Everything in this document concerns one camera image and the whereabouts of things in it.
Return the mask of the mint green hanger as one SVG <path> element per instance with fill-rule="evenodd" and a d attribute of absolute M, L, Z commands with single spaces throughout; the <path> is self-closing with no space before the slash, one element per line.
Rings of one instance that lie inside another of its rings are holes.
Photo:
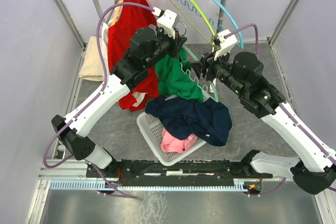
<path fill-rule="evenodd" d="M 216 81 L 207 81 L 205 77 L 202 76 L 202 73 L 198 70 L 196 70 L 196 63 L 198 63 L 198 58 L 195 56 L 195 54 L 186 46 L 183 45 L 182 47 L 189 56 L 194 60 L 190 63 L 191 69 L 184 69 L 182 63 L 181 65 L 181 71 L 188 76 L 188 78 L 193 81 L 202 91 L 203 94 L 203 100 L 212 99 L 215 102 L 219 101 L 218 93 L 216 89 Z"/>

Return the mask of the green t shirt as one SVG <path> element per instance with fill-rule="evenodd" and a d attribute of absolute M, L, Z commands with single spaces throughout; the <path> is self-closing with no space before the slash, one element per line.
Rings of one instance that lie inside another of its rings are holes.
<path fill-rule="evenodd" d="M 182 48 L 178 58 L 166 55 L 155 65 L 158 80 L 158 91 L 161 95 L 176 95 L 190 100 L 203 102 L 201 88 L 187 74 L 191 70 L 187 59 L 187 51 Z"/>

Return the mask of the red t shirt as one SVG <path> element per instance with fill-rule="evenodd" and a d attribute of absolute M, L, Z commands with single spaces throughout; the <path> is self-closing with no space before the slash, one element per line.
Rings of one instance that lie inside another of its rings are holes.
<path fill-rule="evenodd" d="M 119 18 L 112 21 L 108 38 L 108 66 L 112 69 L 130 47 L 130 39 L 134 33 L 143 27 L 156 25 L 156 19 L 151 11 L 142 7 L 124 5 L 115 9 Z M 146 103 L 159 96 L 159 85 L 155 68 L 148 71 L 148 77 L 137 88 L 119 100 L 121 109 L 131 112 L 144 109 Z"/>

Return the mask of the navy blue t shirt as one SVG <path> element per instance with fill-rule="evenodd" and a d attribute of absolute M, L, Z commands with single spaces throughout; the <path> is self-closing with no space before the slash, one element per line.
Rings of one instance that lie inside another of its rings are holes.
<path fill-rule="evenodd" d="M 198 102 L 161 95 L 148 102 L 145 112 L 158 118 L 175 138 L 184 140 L 191 134 L 212 146 L 225 146 L 233 126 L 228 108 L 208 99 Z"/>

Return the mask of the yellow green hanger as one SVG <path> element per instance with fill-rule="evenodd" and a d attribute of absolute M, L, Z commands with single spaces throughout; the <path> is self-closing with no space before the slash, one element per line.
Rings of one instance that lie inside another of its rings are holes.
<path fill-rule="evenodd" d="M 208 18 L 206 17 L 203 10 L 199 7 L 199 5 L 194 0 L 168 0 L 191 25 L 197 31 L 197 33 L 213 48 L 216 47 L 213 38 L 215 36 L 214 29 L 209 23 Z M 199 25 L 196 22 L 192 21 L 188 15 L 184 12 L 184 10 L 189 10 L 197 17 L 201 19 L 201 23 L 205 24 L 207 27 L 209 35 L 206 35 L 203 31 L 200 30 Z"/>

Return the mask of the teal blue hanger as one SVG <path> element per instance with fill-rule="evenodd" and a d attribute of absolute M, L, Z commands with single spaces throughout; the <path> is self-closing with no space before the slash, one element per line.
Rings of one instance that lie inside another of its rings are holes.
<path fill-rule="evenodd" d="M 230 20 L 234 28 L 238 28 L 237 23 L 235 22 L 233 16 L 230 14 L 230 12 L 226 9 L 226 0 L 210 0 L 212 1 L 215 5 L 218 6 L 219 8 L 219 14 L 217 20 L 213 18 L 208 18 L 209 23 L 211 24 L 212 28 L 214 29 L 215 34 L 223 31 L 224 26 L 223 26 L 223 19 L 225 16 Z"/>

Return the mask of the orange hanger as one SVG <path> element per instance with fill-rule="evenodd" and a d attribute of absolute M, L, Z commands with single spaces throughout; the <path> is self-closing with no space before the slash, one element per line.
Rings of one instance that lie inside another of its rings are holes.
<path fill-rule="evenodd" d="M 118 4 L 118 3 L 122 3 L 123 0 L 114 0 L 114 2 L 115 2 L 116 4 Z M 112 17 L 112 19 L 111 19 L 110 22 L 109 22 L 109 26 L 110 26 L 110 27 L 113 26 L 113 25 L 119 20 L 121 11 L 122 11 L 122 6 L 118 6 L 118 7 L 116 7 L 116 8 L 114 9 L 114 11 L 113 11 L 113 13 L 112 13 L 112 14 L 113 14 L 113 17 Z"/>

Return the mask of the pink t shirt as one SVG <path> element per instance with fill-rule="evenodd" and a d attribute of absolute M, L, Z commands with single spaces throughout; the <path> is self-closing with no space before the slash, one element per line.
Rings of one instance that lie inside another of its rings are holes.
<path fill-rule="evenodd" d="M 166 153 L 185 153 L 197 140 L 198 137 L 194 134 L 191 134 L 184 140 L 180 140 L 172 136 L 165 128 L 163 128 L 161 150 Z"/>

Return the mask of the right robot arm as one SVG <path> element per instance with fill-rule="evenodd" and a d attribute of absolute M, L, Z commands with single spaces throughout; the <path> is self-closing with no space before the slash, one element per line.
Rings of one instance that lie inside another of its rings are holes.
<path fill-rule="evenodd" d="M 335 150 L 321 141 L 297 116 L 284 95 L 263 76 L 263 63 L 251 52 L 215 58 L 205 53 L 191 63 L 199 79 L 217 79 L 238 97 L 243 107 L 274 129 L 295 151 L 295 157 L 275 156 L 252 150 L 243 158 L 246 177 L 271 174 L 292 179 L 305 192 L 316 195 L 332 190 L 335 182 Z"/>

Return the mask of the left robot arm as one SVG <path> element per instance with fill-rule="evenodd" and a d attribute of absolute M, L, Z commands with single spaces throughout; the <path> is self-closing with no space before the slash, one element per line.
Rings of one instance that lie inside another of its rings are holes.
<path fill-rule="evenodd" d="M 115 173 L 113 157 L 94 143 L 88 134 L 115 103 L 148 77 L 149 69 L 167 55 L 174 58 L 179 55 L 187 38 L 176 28 L 173 34 L 171 37 L 159 27 L 138 29 L 130 39 L 130 48 L 111 69 L 102 86 L 71 113 L 53 117 L 51 123 L 57 138 L 75 159 L 95 164 L 105 177 Z"/>

